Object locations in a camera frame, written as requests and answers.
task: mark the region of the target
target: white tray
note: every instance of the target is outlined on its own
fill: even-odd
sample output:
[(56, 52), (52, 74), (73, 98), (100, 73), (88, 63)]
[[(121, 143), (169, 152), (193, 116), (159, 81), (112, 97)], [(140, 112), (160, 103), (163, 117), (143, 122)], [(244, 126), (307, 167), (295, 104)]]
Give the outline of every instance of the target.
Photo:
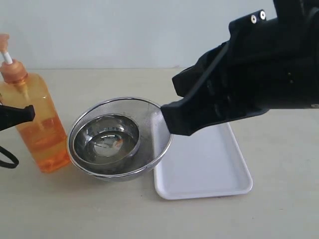
[(253, 186), (228, 123), (175, 135), (154, 174), (157, 193), (169, 200), (245, 194)]

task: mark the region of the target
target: table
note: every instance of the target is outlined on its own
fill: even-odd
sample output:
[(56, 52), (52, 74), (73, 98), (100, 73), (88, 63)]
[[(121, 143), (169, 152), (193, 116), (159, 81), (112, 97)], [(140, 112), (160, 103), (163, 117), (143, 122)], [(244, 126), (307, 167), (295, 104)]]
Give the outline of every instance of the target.
[[(136, 96), (177, 100), (180, 69), (33, 70), (47, 82), (68, 131), (90, 106)], [(0, 168), (3, 239), (319, 238), (319, 110), (273, 110), (231, 123), (254, 180), (247, 195), (166, 201), (153, 173), (106, 183), (73, 165), (42, 174), (14, 128), (0, 145), (20, 159)]]

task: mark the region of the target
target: metal bowl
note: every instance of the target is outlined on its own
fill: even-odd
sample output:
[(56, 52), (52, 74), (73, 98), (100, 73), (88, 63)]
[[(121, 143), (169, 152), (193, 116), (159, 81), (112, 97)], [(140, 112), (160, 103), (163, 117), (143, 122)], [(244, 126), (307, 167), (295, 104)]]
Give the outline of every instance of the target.
[[(85, 147), (85, 137), (79, 136), (79, 141), (76, 140), (78, 135), (84, 134), (81, 130), (87, 124), (92, 128), (95, 123), (90, 122), (110, 114), (131, 119), (140, 134), (138, 151), (114, 170), (95, 167), (88, 163), (92, 159), (80, 157), (78, 153)], [(172, 134), (167, 129), (160, 106), (145, 99), (127, 97), (101, 102), (88, 109), (73, 124), (68, 135), (67, 148), (72, 163), (87, 174), (105, 181), (128, 181), (152, 170), (168, 150), (171, 141)]]
[(74, 150), (90, 168), (112, 173), (130, 164), (140, 143), (139, 127), (132, 119), (109, 114), (92, 119), (79, 130)]

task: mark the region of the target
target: soap dispenser bottle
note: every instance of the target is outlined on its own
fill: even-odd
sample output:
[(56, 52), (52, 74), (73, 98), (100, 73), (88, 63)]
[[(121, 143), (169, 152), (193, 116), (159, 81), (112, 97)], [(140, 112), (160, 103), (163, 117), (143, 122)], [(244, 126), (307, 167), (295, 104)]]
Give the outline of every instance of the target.
[(42, 172), (50, 173), (70, 162), (66, 134), (44, 80), (28, 73), (23, 64), (11, 59), (7, 51), (8, 34), (0, 34), (4, 62), (0, 72), (0, 101), (5, 106), (24, 108), (33, 105), (35, 118), (16, 126), (25, 145)]

